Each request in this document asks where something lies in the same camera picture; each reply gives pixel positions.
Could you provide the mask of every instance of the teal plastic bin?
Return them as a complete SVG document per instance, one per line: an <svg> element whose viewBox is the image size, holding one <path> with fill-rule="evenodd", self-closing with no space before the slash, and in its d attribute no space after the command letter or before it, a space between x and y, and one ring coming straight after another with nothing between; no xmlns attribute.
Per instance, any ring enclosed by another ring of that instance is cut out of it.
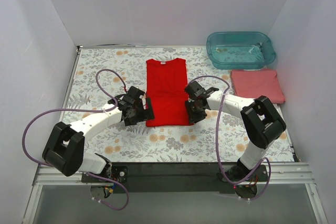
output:
<svg viewBox="0 0 336 224"><path fill-rule="evenodd" d="M276 57L271 40L255 31L210 34L206 51L217 69L261 69Z"/></svg>

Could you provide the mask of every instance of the metal frame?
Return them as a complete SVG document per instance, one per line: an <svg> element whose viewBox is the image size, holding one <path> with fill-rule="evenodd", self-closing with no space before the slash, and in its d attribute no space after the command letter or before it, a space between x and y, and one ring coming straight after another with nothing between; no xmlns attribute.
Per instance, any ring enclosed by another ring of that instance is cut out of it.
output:
<svg viewBox="0 0 336 224"><path fill-rule="evenodd" d="M68 88L65 95L65 100L63 103L63 108L66 107L70 90L73 83L73 77L76 73L77 63L79 57L82 53L82 49L99 49L99 48L128 48L128 47L141 47L145 48L148 46L133 46L133 45L103 45L103 46L92 46L92 47L78 47L77 56L75 59L75 63L72 69L71 77L69 80ZM199 47L199 46L150 46L150 47ZM283 117L280 107L277 107L278 112ZM60 121L62 120L64 113L60 115ZM288 130L286 130L286 134L288 137L289 144L292 148L292 141L290 139ZM129 163L129 165L136 165L141 167L145 165L143 163ZM223 163L224 166L227 168L231 167L229 163ZM279 163L272 163L271 164L271 179L270 184L305 184L309 199L311 201L311 205L313 207L313 211L315 213L316 219L318 223L327 223L327 219L325 217L321 201L319 199L318 193L316 191L316 185L314 184L314 178L312 173L309 169L308 163L299 163L299 162L279 162ZM46 166L39 166L34 184L33 189L31 191L31 195L29 198L29 202L26 208L26 212L23 219L23 224L33 223L35 213L38 207L38 202L41 196L41 192L44 185L55 185L55 186L63 186L63 185L101 185L101 183L82 183L81 182L82 173L75 173L70 177L65 177L61 172L56 170L53 167L46 167Z"/></svg>

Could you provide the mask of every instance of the cable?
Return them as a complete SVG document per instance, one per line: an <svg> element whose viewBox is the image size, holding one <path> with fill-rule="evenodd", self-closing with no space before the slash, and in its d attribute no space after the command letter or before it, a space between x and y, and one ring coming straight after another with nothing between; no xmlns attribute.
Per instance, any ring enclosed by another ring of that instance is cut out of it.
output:
<svg viewBox="0 0 336 224"><path fill-rule="evenodd" d="M109 208L111 208L113 210L116 210L116 211L120 211L120 210L124 209L127 206L128 202L129 202L129 199L130 199L130 195L129 195L126 187L124 187L121 183L119 183L119 182L117 182L115 180L111 180L111 179L108 179L108 178L100 177L100 176L98 176L96 174L92 174L92 173L86 173L86 174L88 176L92 177L92 178L103 179L105 181L112 182L113 184L116 184L116 185L120 186L125 191L126 196L127 196L126 203L122 207L114 207L111 204L107 203L106 201L101 200L101 199L96 198L96 197L93 197L93 199L95 199L99 203L103 203L105 206L108 206Z"/></svg>
<svg viewBox="0 0 336 224"><path fill-rule="evenodd" d="M111 69L101 69L99 70L97 73L96 73L96 83L98 85L98 87L104 92L104 94L106 94L108 97L112 98L113 101L114 101L114 106L110 109L107 109L107 110L82 110L82 109L53 109L53 110L48 110L48 111L45 111L39 115L37 115L36 117L34 117L29 123L28 125L26 126L24 132L23 132L23 136L22 136L22 149L23 149L23 152L26 154L26 156L33 162L37 163L37 164L40 164L40 165L45 165L45 166L51 166L49 165L48 163L45 163L45 162L41 162L35 158L33 158L27 151L27 148L26 148L26 135L27 135L27 132L28 132L28 129L30 128L30 126L37 120L39 119L41 116L44 116L46 114L49 114L49 113L53 113L53 112L60 112L60 111L72 111L72 112L90 112L90 113L105 113L105 112L109 112L109 111L112 111L114 110L117 106L118 106L118 102L117 100L112 96L110 95L108 92L106 92L104 90L104 88L100 85L99 81L98 81L98 76L99 76L99 73L103 72L103 71L108 71L108 72L112 72L114 74L116 74L119 79L121 80L121 82L123 83L124 85L124 90L125 92L127 92L127 89L126 89L126 84L125 82L123 81L123 79L120 77L120 75L118 75L115 71L111 70ZM114 209L114 210L122 210L124 209L128 202L129 202L129 193L127 191L127 189L119 182L115 181L115 180L112 180L112 179L109 179L109 178L104 178L104 177L100 177L100 176L97 176L95 174L92 174L92 173L87 173L88 176L91 176L93 178L97 178L97 179L103 179L105 181L108 181L108 182L112 182L113 183L113 186L115 185L118 185L120 186L126 193L127 195L127 200L126 200L126 203L124 204L124 206L122 206L121 208L117 208L117 207L114 207L112 205L110 205L109 203L101 200L101 199L98 199L98 198L94 198L95 200L97 200L98 202L101 202L103 203L104 205L108 206L109 208L111 209Z"/></svg>
<svg viewBox="0 0 336 224"><path fill-rule="evenodd" d="M223 169L222 162L221 162L221 159L220 159L221 157L220 157L220 155L219 155L218 135L219 135L219 121L220 121L220 119L221 119L220 115L221 115L221 113L222 113L222 109L223 109L223 105L224 105L225 94L226 94L226 92L229 90L229 88L230 88L230 84L229 84L227 81L225 81L225 80L223 80L222 78L217 77L217 76L199 76L199 77L196 77L196 78L194 78L193 80L191 80L189 83L191 83L191 82L193 82L193 81L195 81L195 80L197 80L197 79L199 79L199 78L203 78L203 77L211 77L211 78L215 78L215 79L221 80L221 81L223 81L225 84L227 84L227 88L224 90L223 95L222 95L222 99L221 99L221 101L220 101L219 110L218 110L218 116L217 116L217 121L216 121L216 130L215 130L215 135L216 135L216 136L215 136L216 156L217 156L217 161L218 161L219 169L220 169L220 171L221 171L221 174L222 174L223 177L225 178L225 180L228 181L228 182L229 182L230 184L232 184L232 185L238 185L238 184L244 182L246 179L248 179L248 178L255 172L255 170L259 167L259 165L260 165L264 160L266 160L267 163L268 163L268 167L269 167L269 176L268 176L266 185L265 185L264 189L261 191L261 193L260 193L259 195L257 195L256 197L252 198L252 199L257 199L257 198L259 198L259 197L265 192L265 190L266 190L266 188L267 188L267 186L268 186L268 184L269 184L270 177L271 177L271 169L270 169L271 166L270 166L270 162L269 162L268 158L264 157L264 158L262 158L262 159L256 164L256 166L255 166L255 167L254 167L254 168L253 168L253 169L252 169L252 170L251 170L251 171L250 171L250 172L249 172L243 179L241 179L241 180L239 180L239 181L236 181L236 182L229 180L229 178L228 178L228 177L226 176L226 174L225 174L225 171L224 171L224 169Z"/></svg>

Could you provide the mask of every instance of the gray wall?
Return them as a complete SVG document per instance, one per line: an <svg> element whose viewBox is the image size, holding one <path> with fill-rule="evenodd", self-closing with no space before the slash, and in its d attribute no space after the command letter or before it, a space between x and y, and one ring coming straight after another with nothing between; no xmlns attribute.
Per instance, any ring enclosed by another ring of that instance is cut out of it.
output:
<svg viewBox="0 0 336 224"><path fill-rule="evenodd" d="M294 148L336 220L336 0L287 0L270 33Z"/></svg>
<svg viewBox="0 0 336 224"><path fill-rule="evenodd" d="M268 33L286 0L52 0L76 45L204 45L221 30Z"/></svg>
<svg viewBox="0 0 336 224"><path fill-rule="evenodd" d="M22 133L36 114L62 105L76 48L50 0L0 2L0 223L21 223L37 167L22 151ZM34 157L58 117L28 132Z"/></svg>

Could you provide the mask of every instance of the folded red cloth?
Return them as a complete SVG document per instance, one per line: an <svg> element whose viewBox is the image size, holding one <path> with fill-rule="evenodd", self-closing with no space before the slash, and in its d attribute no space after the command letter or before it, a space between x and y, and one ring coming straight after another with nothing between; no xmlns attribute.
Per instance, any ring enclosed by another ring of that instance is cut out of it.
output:
<svg viewBox="0 0 336 224"><path fill-rule="evenodd" d="M147 95L151 98L154 120L147 127L164 125L190 125L185 101L188 94L185 60L147 61Z"/></svg>
<svg viewBox="0 0 336 224"><path fill-rule="evenodd" d="M272 103L284 103L276 70L261 69L256 71L232 70L232 83L235 94L244 98L268 97Z"/></svg>

